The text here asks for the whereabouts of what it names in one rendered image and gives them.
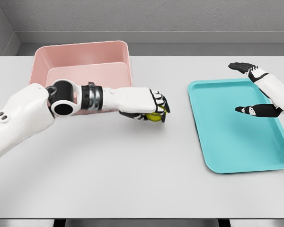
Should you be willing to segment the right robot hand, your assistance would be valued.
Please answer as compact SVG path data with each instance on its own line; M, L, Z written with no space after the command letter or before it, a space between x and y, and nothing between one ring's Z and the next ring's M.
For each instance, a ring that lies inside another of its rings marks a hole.
M276 118L284 114L284 83L275 75L270 74L260 67L243 62L230 63L229 68L247 75L259 90L271 100L271 104L257 104L238 106L235 111L255 117Z

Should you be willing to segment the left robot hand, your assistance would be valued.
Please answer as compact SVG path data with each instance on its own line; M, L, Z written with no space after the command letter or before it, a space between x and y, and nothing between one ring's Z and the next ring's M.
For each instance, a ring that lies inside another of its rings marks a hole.
M118 107L122 116L148 121L145 114L159 112L159 106L166 108L170 113L170 107L166 97L159 91L147 87L134 87L125 92L126 100Z

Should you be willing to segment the yellow tennis ball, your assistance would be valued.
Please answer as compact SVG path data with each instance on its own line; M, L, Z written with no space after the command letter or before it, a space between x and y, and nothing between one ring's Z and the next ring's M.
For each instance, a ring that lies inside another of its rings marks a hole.
M147 120L152 122L165 122L167 113L168 112L165 107L159 106L159 112L146 113L145 117Z

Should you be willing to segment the blue tray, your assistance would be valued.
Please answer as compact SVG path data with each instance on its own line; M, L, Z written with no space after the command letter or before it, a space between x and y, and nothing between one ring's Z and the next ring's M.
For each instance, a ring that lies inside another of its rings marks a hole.
M206 165L219 174L284 169L284 128L278 118L235 111L269 100L248 79L200 80L188 93Z

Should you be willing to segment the pink basket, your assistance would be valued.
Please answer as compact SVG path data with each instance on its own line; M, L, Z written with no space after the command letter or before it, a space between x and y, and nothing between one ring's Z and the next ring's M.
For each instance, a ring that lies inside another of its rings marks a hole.
M39 48L34 56L30 83L48 87L59 79L81 86L93 82L112 89L132 86L127 43L106 41Z

